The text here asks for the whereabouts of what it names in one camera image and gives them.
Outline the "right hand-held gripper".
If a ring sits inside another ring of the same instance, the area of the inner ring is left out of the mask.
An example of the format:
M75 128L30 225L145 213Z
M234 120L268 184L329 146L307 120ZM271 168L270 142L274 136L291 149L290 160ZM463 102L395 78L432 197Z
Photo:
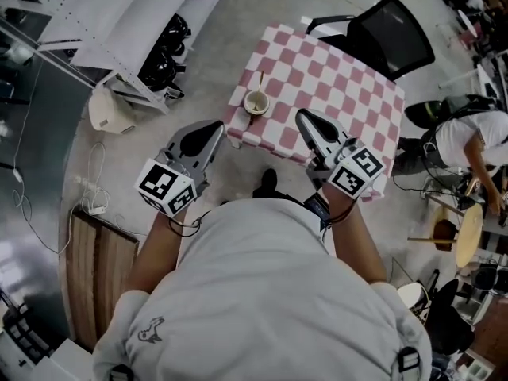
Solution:
M306 174L316 190L330 184L353 200L358 199L386 169L384 163L356 137L348 137L343 125L318 110L300 109L296 125L307 147L317 156ZM343 142L330 153L330 142Z

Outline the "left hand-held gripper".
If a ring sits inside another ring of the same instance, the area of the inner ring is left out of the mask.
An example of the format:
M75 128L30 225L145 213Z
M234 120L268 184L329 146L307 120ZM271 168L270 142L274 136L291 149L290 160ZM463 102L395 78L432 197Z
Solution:
M219 120L179 129L155 158L149 158L134 185L140 196L167 216L185 210L208 187L205 170L225 135Z

